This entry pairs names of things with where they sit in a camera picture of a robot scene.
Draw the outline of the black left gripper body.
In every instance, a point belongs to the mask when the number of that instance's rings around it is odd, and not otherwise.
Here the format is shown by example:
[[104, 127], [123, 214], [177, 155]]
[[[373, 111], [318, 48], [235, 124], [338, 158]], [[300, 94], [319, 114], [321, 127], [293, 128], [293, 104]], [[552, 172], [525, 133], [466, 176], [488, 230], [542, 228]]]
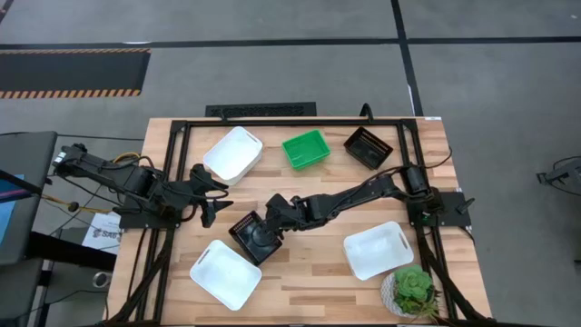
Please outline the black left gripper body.
[[208, 173], [201, 163], [195, 164], [189, 172], [190, 180], [188, 188], [191, 192], [190, 203], [218, 199], [218, 195], [208, 195], [209, 192], [217, 191], [211, 174]]

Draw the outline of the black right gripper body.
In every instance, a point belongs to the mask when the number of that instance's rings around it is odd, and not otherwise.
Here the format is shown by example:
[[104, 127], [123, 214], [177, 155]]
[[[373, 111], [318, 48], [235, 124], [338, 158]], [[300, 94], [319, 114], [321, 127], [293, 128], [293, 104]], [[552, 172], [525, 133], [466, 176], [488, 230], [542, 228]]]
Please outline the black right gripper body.
[[266, 203], [266, 208], [265, 223], [271, 232], [272, 223], [283, 223], [288, 231], [293, 232], [307, 231], [317, 227], [315, 222], [308, 220], [304, 205], [290, 204], [279, 193], [270, 198]]

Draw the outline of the black plastic basket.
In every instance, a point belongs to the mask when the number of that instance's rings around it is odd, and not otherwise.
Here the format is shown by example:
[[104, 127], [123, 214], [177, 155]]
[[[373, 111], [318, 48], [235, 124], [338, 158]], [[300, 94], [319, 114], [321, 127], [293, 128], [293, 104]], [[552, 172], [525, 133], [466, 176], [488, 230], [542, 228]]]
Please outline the black plastic basket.
[[233, 225], [229, 230], [229, 234], [242, 248], [250, 261], [255, 266], [260, 266], [282, 246], [282, 241], [275, 236], [274, 232], [271, 232], [272, 243], [270, 245], [255, 246], [251, 242], [251, 228], [254, 223], [265, 222], [255, 211], [251, 211]]
[[359, 127], [343, 144], [346, 152], [370, 170], [378, 170], [393, 148], [364, 127]]

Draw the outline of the white plastic basket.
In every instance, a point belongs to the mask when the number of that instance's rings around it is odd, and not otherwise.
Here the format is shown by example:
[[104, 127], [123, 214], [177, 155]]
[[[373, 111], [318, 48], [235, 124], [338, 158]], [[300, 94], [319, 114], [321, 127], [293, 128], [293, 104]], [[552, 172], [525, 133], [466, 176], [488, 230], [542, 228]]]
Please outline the white plastic basket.
[[387, 222], [343, 241], [353, 275], [366, 281], [414, 260], [414, 253], [398, 223]]
[[190, 277], [231, 311], [238, 311], [261, 281], [261, 270], [223, 241], [213, 240], [190, 269]]
[[236, 126], [204, 155], [203, 164], [232, 186], [261, 159], [262, 149], [257, 137]]

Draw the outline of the black cart shelf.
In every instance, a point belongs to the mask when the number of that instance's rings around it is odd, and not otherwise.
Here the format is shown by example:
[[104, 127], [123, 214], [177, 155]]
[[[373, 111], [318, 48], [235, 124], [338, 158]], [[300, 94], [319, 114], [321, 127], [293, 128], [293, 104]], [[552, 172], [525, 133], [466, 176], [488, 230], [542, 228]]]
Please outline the black cart shelf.
[[71, 243], [42, 233], [30, 232], [25, 248], [26, 258], [76, 264], [111, 272], [117, 256], [102, 250]]

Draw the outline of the black floor vent grille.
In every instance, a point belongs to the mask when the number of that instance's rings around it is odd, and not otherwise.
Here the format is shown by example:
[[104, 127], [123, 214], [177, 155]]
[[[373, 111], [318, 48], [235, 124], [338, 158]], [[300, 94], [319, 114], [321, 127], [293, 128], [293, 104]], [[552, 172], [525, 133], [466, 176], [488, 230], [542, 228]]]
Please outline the black floor vent grille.
[[271, 117], [317, 116], [315, 102], [267, 103], [267, 104], [213, 104], [205, 108], [206, 117]]

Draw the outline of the white printed paper sheet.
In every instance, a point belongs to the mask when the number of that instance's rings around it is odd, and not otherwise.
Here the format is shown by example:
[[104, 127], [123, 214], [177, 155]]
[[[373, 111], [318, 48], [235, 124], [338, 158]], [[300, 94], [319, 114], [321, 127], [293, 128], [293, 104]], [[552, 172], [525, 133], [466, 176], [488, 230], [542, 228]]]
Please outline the white printed paper sheet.
[[82, 246], [116, 255], [119, 252], [122, 229], [117, 213], [96, 213], [82, 241]]

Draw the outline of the potted green succulent plant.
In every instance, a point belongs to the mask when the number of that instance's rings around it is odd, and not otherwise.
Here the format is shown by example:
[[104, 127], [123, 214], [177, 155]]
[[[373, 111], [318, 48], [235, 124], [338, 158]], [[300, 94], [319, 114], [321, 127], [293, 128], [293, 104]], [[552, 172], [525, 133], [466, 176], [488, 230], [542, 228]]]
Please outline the potted green succulent plant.
[[397, 269], [380, 286], [381, 300], [388, 310], [412, 320], [436, 320], [439, 295], [432, 278], [419, 265]]

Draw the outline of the black hazard-striped floor mat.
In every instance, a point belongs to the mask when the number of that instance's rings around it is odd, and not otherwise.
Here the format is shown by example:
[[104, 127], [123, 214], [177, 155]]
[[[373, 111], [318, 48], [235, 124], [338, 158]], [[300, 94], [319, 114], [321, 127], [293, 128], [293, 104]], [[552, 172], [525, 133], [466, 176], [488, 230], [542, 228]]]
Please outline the black hazard-striped floor mat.
[[0, 99], [130, 97], [142, 92], [152, 51], [0, 51]]

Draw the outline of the blue screen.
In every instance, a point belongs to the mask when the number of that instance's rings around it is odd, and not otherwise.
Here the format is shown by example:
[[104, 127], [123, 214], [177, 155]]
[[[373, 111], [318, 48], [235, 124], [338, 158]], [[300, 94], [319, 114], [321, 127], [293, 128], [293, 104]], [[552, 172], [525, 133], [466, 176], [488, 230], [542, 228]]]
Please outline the blue screen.
[[10, 223], [12, 212], [17, 200], [25, 198], [30, 193], [7, 180], [0, 180], [0, 244]]

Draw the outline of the black tripod stand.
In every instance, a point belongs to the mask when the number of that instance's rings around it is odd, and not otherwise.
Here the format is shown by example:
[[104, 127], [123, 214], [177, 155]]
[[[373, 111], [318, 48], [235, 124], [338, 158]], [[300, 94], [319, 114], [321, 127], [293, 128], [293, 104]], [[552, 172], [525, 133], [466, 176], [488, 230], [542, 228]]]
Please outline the black tripod stand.
[[548, 173], [538, 173], [537, 180], [558, 191], [581, 197], [581, 155], [559, 159]]

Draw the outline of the black metal table frame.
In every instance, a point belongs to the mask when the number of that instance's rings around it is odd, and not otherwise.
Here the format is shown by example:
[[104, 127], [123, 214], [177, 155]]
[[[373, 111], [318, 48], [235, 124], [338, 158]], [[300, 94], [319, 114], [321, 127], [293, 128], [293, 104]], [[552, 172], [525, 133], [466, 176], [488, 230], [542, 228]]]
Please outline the black metal table frame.
[[458, 188], [443, 123], [424, 117], [153, 118], [143, 153], [171, 179], [184, 179], [232, 128], [241, 126], [263, 144], [260, 161], [230, 188], [233, 205], [210, 228], [186, 213], [175, 232], [123, 234], [108, 293], [109, 327], [205, 325], [319, 325], [401, 323], [381, 303], [381, 277], [359, 280], [350, 272], [344, 239], [382, 223], [399, 223], [415, 242], [405, 206], [382, 199], [342, 213], [325, 227], [288, 234], [261, 265], [249, 300], [231, 311], [190, 277], [190, 269], [213, 240], [229, 246], [229, 229], [250, 211], [263, 213], [276, 193], [285, 197], [336, 193], [362, 182], [370, 170], [344, 150], [345, 140], [365, 127], [393, 147], [387, 167], [427, 163], [428, 180], [443, 191]]

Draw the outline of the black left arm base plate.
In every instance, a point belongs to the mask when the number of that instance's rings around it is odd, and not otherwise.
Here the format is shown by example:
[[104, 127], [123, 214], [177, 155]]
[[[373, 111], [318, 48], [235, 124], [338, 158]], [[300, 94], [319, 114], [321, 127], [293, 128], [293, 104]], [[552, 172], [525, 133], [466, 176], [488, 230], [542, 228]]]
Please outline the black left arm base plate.
[[150, 213], [135, 208], [114, 208], [121, 216], [119, 227], [122, 229], [170, 229], [181, 223], [182, 212], [165, 209], [162, 213]]

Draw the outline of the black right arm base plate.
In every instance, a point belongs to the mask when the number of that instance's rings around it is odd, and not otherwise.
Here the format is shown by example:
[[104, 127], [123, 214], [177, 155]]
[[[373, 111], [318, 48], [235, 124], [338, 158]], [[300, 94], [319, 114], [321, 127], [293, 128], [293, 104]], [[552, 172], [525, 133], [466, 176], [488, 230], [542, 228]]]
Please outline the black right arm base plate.
[[474, 198], [466, 199], [462, 192], [441, 192], [433, 188], [427, 200], [406, 203], [411, 224], [423, 227], [468, 227], [469, 206]]

